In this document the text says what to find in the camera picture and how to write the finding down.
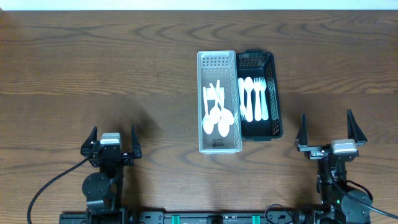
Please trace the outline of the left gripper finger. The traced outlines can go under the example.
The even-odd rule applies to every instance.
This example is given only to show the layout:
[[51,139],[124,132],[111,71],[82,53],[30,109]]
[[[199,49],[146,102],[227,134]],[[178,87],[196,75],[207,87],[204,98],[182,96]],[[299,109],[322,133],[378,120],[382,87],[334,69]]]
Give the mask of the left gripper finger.
[[82,156],[90,156],[93,152],[94,142],[97,141],[98,128],[95,126],[86,141],[82,144],[80,154]]
[[131,147],[132,147],[133,158],[141,159],[142,158],[141,145],[137,138],[134,125],[131,126]]

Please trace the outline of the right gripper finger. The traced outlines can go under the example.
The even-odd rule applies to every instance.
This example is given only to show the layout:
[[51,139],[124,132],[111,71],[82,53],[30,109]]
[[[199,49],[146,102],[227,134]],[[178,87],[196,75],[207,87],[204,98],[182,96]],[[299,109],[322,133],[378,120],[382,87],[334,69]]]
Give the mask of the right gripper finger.
[[308,129],[306,115],[301,115],[300,128],[295,139],[295,147],[298,151],[304,152],[308,147]]
[[348,138],[354,139],[357,146],[364,146],[367,143],[368,139],[357,124],[351,110],[347,110],[347,127]]

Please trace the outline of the white plastic fork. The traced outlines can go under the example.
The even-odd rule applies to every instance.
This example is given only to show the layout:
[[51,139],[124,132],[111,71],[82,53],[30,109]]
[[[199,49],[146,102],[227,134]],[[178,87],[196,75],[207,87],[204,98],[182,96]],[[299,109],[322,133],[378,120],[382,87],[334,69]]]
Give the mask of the white plastic fork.
[[256,102],[254,106],[255,107],[254,118],[256,121],[260,121],[262,119],[261,100],[260,100],[261,83],[258,78],[254,79],[254,91],[256,94]]
[[239,109],[241,114],[241,119],[246,119],[246,107],[244,105],[244,80],[238,78],[238,89],[239,89]]
[[268,109],[267,109],[267,101],[266,101],[266,81],[264,77],[260,78],[260,84],[261,84],[261,115],[262,119],[268,120],[269,119],[269,114],[268,114]]

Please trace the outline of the white plastic spoon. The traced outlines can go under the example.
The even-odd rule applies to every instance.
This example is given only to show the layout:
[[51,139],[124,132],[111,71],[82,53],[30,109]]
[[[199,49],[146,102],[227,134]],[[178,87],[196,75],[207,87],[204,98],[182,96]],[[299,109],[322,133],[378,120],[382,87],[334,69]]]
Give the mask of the white plastic spoon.
[[221,119],[225,120],[229,125],[233,125],[234,124],[234,116],[233,116],[232,112],[230,112],[230,110],[228,110],[224,107],[224,104],[222,103],[221,98],[220,98],[219,94],[217,94],[216,88],[214,87],[214,85],[212,83],[210,83],[210,87],[215,92],[216,100],[221,106]]
[[253,90],[253,80],[251,77],[246,77],[244,80],[244,89],[247,92],[247,100],[246,100],[246,121],[252,122],[253,121],[253,112],[252,112],[252,100],[251,100],[251,93]]
[[220,89],[220,81],[217,80],[216,87],[213,90],[213,98],[215,100],[215,105],[210,110],[210,118],[214,124],[217,124],[221,118],[221,110],[218,107],[219,89]]
[[204,102],[204,107],[205,107],[205,116],[202,119],[202,127],[203,130],[210,135],[213,132],[214,124],[210,118],[209,112],[208,112],[208,100],[207,100],[207,92],[206,92],[206,87],[203,87],[203,102]]
[[220,120],[219,120],[219,122],[218,122],[218,131],[219,131],[219,133],[220,133],[220,135],[222,136],[222,137],[226,137],[227,135],[228,135],[228,133],[229,133],[229,124],[225,121],[225,120],[223,120],[223,119],[221,119],[220,118]]

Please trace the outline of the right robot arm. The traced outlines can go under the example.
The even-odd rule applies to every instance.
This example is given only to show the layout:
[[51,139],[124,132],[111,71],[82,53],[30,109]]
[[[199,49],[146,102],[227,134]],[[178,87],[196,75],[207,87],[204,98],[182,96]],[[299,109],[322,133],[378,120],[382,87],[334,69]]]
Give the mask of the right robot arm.
[[318,166],[317,192],[321,204],[302,209],[295,223],[370,223],[373,195],[363,185],[346,178],[346,163],[359,156],[358,147],[368,139],[351,110],[347,111],[348,138],[333,140],[323,146],[308,145],[307,118],[301,116],[295,147]]

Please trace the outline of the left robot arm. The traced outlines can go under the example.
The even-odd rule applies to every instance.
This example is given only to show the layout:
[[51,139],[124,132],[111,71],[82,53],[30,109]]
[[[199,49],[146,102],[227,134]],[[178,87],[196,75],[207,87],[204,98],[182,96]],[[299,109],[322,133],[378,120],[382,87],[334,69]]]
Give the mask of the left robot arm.
[[130,152],[122,152],[121,135],[104,133],[97,139],[97,127],[82,144],[80,153],[99,172],[90,174],[82,184],[86,197],[85,223],[138,223],[139,216],[121,204],[124,167],[142,157],[134,127],[131,128]]

